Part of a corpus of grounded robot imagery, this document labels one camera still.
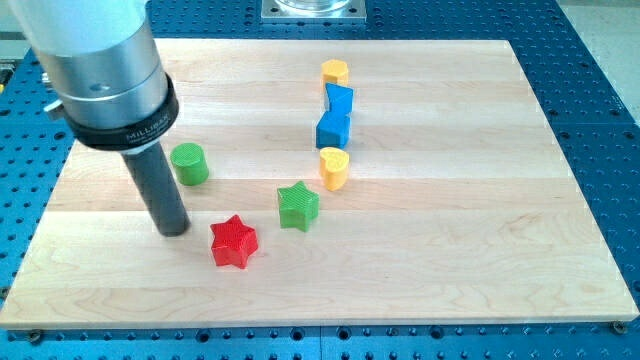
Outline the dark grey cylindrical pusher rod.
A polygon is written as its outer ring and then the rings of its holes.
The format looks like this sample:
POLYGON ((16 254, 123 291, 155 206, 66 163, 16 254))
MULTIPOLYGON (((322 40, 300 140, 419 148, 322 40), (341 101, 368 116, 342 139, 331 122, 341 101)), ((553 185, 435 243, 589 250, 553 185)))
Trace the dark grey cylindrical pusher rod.
POLYGON ((183 234, 190 220, 160 143, 121 156, 158 232, 166 237, 183 234))

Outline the black gripper mounting ring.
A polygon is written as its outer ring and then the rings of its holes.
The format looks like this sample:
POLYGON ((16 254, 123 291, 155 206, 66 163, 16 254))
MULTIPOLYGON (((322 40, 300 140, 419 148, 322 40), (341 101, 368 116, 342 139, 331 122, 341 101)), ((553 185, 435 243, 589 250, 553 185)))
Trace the black gripper mounting ring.
POLYGON ((179 114, 173 81, 165 73, 168 91, 164 102, 149 117, 119 128, 97 129, 78 123, 66 110, 64 119, 83 145, 103 151, 125 151, 149 144, 166 133, 179 114))

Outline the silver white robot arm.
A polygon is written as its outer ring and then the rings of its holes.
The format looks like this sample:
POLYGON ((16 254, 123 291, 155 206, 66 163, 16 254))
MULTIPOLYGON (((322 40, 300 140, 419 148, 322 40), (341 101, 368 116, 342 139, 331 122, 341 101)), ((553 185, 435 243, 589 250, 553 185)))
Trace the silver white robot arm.
POLYGON ((179 102, 143 1, 15 0, 9 8, 44 68, 62 118, 83 145, 121 154, 160 234, 189 218, 159 139, 179 102))

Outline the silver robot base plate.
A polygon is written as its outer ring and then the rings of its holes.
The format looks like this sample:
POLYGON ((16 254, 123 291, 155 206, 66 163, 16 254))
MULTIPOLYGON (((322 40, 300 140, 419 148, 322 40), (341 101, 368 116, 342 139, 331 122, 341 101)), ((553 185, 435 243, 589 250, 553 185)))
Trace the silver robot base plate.
POLYGON ((367 18, 365 0, 262 0, 264 21, 353 20, 367 18))

